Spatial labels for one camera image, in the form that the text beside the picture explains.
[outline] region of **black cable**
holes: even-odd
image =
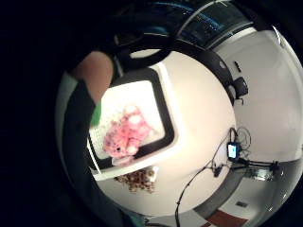
[[[168,43],[160,50],[158,50],[156,53],[153,53],[147,57],[144,58],[131,58],[131,52],[128,49],[124,49],[121,52],[119,52],[117,55],[120,59],[120,62],[122,65],[124,65],[124,70],[136,70],[140,68],[145,68],[148,66],[151,66],[153,64],[156,64],[163,60],[165,57],[167,57],[171,51],[172,47],[175,43],[175,41],[178,39],[178,36],[182,33],[182,31],[187,27],[187,25],[205,8],[205,5],[202,5],[201,7],[198,7],[195,9],[188,18],[182,23],[182,25],[179,27],[178,30],[172,30],[170,27],[166,27],[166,29],[169,29],[169,40]],[[154,21],[157,21],[158,25],[163,25],[166,22],[158,19],[158,18],[152,18]],[[135,17],[123,17],[123,21],[116,20],[116,25],[121,26],[120,23],[122,23],[123,26],[128,25],[137,25],[137,26],[143,26],[146,25],[146,23],[150,20],[150,18],[135,18]]]
[[[186,189],[190,186],[190,184],[191,184],[191,182],[201,173],[201,172],[203,172],[204,170],[206,170],[207,168],[210,168],[211,170],[212,170],[212,172],[214,172],[215,171],[215,168],[216,168],[216,164],[215,164],[215,162],[214,162],[214,160],[215,160],[215,157],[216,157],[216,155],[217,155],[217,153],[218,153],[218,151],[219,151],[219,149],[220,149],[220,147],[221,147],[221,145],[224,143],[224,141],[226,140],[226,138],[227,138],[227,136],[228,135],[231,135],[231,131],[233,131],[233,132],[235,132],[236,134],[237,134],[237,132],[236,132],[236,130],[234,129],[234,128],[230,128],[229,129],[229,131],[228,131],[228,134],[224,137],[224,139],[221,141],[221,143],[218,145],[218,147],[217,147],[217,149],[216,149],[216,152],[215,152],[215,154],[213,155],[213,157],[212,157],[212,159],[205,165],[205,166],[203,166],[191,179],[190,179],[190,181],[186,184],[186,186],[184,187],[184,189],[183,189],[183,191],[182,191],[182,193],[181,193],[181,195],[180,195],[180,197],[179,197],[179,200],[176,202],[177,203],[177,207],[176,207],[176,210],[175,210],[175,212],[174,212],[174,216],[175,216],[175,220],[176,220],[176,225],[177,225],[177,227],[180,227],[181,225],[180,225],[180,219],[179,219],[179,206],[180,206],[180,204],[181,204],[181,200],[182,200],[182,198],[183,198],[183,196],[184,196],[184,193],[185,193],[185,191],[186,191]]]

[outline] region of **wall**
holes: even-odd
[[[238,126],[252,134],[251,160],[288,162],[302,145],[302,66],[278,45],[273,31],[254,32],[215,51],[233,78],[244,77],[249,94],[235,104]]]

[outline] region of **plush toy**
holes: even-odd
[[[127,165],[151,130],[138,107],[129,105],[124,109],[120,122],[112,121],[104,137],[103,150],[113,157],[114,166]]]

